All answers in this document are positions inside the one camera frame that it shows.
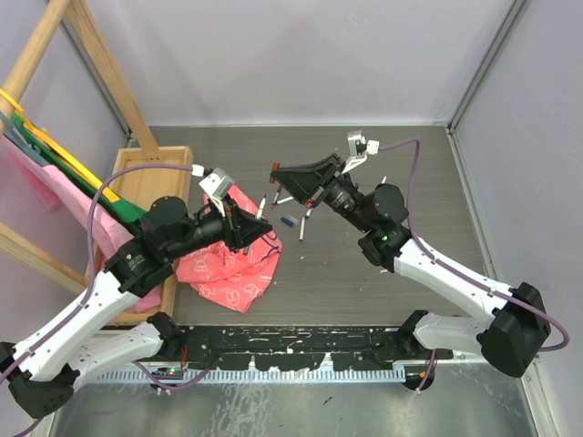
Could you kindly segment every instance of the wooden beam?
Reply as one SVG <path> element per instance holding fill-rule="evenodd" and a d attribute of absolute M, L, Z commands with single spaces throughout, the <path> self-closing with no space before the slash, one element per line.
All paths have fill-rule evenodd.
<path fill-rule="evenodd" d="M 79 39 L 89 53 L 111 96 L 118 104 L 119 110 L 127 120 L 129 128 L 136 135 L 144 155 L 148 160 L 160 160 L 158 143 L 139 111 L 138 105 L 129 90 L 128 83 L 122 76 L 118 64 L 107 47 L 105 38 L 97 27 L 85 0 L 72 0 L 66 16 L 75 28 Z"/>
<path fill-rule="evenodd" d="M 25 93 L 70 3 L 71 0 L 51 0 L 8 73 L 2 88 L 16 102 L 19 102 Z M 15 109 L 0 96 L 0 111 L 10 118 Z M 4 122 L 0 120 L 0 136 L 4 134 L 5 129 Z M 86 286 L 85 278 L 2 222 L 0 222 L 0 250 L 75 293 L 81 292 Z"/>
<path fill-rule="evenodd" d="M 0 248 L 17 261 L 79 294 L 87 285 L 87 280 L 68 265 L 55 259 L 44 250 L 0 222 Z"/>
<path fill-rule="evenodd" d="M 25 93 L 30 79 L 45 54 L 48 43 L 51 42 L 56 28 L 61 23 L 71 0 L 51 0 L 41 16 L 35 31 L 28 38 L 25 48 L 20 53 L 12 70 L 8 73 L 2 89 L 16 102 L 19 102 Z M 14 107 L 2 96 L 0 96 L 0 111 L 11 118 L 15 113 Z M 6 126 L 0 120 L 0 137 L 4 134 Z"/>

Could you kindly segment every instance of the pen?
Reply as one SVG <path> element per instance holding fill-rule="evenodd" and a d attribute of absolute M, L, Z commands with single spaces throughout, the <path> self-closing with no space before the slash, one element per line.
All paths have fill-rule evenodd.
<path fill-rule="evenodd" d="M 271 203 L 271 209 L 275 208 L 275 204 L 277 203 L 277 199 L 280 197 L 280 193 L 281 193 L 282 189 L 283 189 L 283 186 L 281 186 L 281 185 L 279 185 L 277 187 L 277 191 L 275 191 L 275 196 L 273 196 L 273 201 Z"/>
<path fill-rule="evenodd" d="M 278 205 L 281 205 L 282 203 L 288 203 L 291 202 L 293 200 L 292 196 L 289 196 L 288 198 L 283 198 L 282 200 L 278 200 L 276 203 Z"/>
<path fill-rule="evenodd" d="M 259 204 L 259 209 L 257 210 L 257 214 L 255 214 L 256 219 L 260 219 L 263 215 L 263 209 L 265 208 L 265 201 L 267 199 L 267 194 L 263 196 L 261 199 L 261 203 Z"/>
<path fill-rule="evenodd" d="M 302 224 L 300 225 L 300 242 L 303 242 L 303 229 L 306 226 L 306 216 L 302 217 Z"/>

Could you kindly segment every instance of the marker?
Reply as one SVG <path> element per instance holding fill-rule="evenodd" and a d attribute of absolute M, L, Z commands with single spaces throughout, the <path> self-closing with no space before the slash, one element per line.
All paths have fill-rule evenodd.
<path fill-rule="evenodd" d="M 265 208 L 265 201 L 267 200 L 267 194 L 263 196 L 261 199 L 261 203 L 259 204 L 259 209 L 257 210 L 257 214 L 255 214 L 256 219 L 260 219 L 263 215 L 263 209 Z"/>
<path fill-rule="evenodd" d="M 283 198 L 282 200 L 278 200 L 275 203 L 277 203 L 278 205 L 281 205 L 282 203 L 288 203 L 288 202 L 291 202 L 292 200 L 293 200 L 293 197 L 289 196 L 288 198 Z"/>
<path fill-rule="evenodd" d="M 306 226 L 306 216 L 302 217 L 302 224 L 300 225 L 300 242 L 303 242 L 303 229 Z"/>
<path fill-rule="evenodd" d="M 275 196 L 273 196 L 273 201 L 271 203 L 271 209 L 275 208 L 275 204 L 277 203 L 277 199 L 280 197 L 280 193 L 281 193 L 282 189 L 283 189 L 283 186 L 281 186 L 281 185 L 279 185 L 277 187 L 277 191 L 275 191 Z"/>
<path fill-rule="evenodd" d="M 257 214 L 255 214 L 256 219 L 261 218 L 261 215 L 263 214 L 263 209 L 265 208 L 266 200 L 267 200 L 267 194 L 264 195 L 263 198 L 261 199 L 261 203 L 259 204 L 259 209 L 257 210 Z M 251 249 L 251 244 L 243 250 L 243 255 L 247 255 L 249 253 L 249 249 Z"/>

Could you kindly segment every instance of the green cloth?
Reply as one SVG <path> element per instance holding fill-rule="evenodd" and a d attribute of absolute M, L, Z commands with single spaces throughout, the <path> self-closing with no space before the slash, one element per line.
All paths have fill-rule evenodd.
<path fill-rule="evenodd" d="M 38 147 L 41 156 L 49 164 L 55 165 L 59 170 L 61 170 L 65 176 L 88 197 L 93 198 L 95 196 L 97 190 L 89 185 L 75 171 L 73 171 L 65 163 L 65 161 L 59 157 L 58 154 L 53 152 L 50 147 L 48 147 L 44 142 L 36 139 L 34 135 L 28 132 L 24 126 L 24 121 L 22 118 L 14 115 L 13 122 L 16 126 L 16 129 L 18 129 L 18 132 L 20 132 L 26 142 L 31 146 Z M 139 218 L 146 212 L 144 209 L 134 205 L 131 202 L 128 202 L 122 197 L 119 197 L 119 200 L 116 200 L 115 202 L 111 202 L 103 195 L 101 195 L 101 198 L 99 199 L 99 205 L 101 205 L 111 217 L 121 223 L 132 235 L 137 236 L 141 234 Z"/>

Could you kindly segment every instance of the yellow strap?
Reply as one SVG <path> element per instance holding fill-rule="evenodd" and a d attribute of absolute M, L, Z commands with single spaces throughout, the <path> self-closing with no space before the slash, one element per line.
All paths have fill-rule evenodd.
<path fill-rule="evenodd" d="M 81 164 L 73 155 L 62 148 L 53 138 L 48 135 L 48 132 L 43 129 L 39 130 L 35 125 L 31 123 L 28 117 L 25 115 L 24 109 L 16 102 L 4 89 L 0 88 L 0 96 L 5 98 L 10 105 L 15 107 L 16 114 L 24 120 L 25 129 L 33 134 L 39 141 L 44 142 L 49 146 L 55 153 L 57 153 L 66 164 L 68 164 L 80 177 L 82 177 L 91 187 L 94 189 L 99 189 L 103 184 L 91 171 Z M 103 195 L 110 202 L 117 202 L 119 196 L 114 193 L 111 189 L 106 188 L 103 191 Z"/>
<path fill-rule="evenodd" d="M 4 91 L 4 89 L 0 88 L 0 96 L 2 96 L 3 98 L 5 98 L 6 100 L 8 100 L 8 103 L 10 105 L 12 105 L 13 107 L 15 107 L 15 112 L 21 117 L 25 114 L 24 109 L 18 104 L 17 101 L 15 101 L 12 96 L 10 96 L 8 93 L 6 93 Z"/>

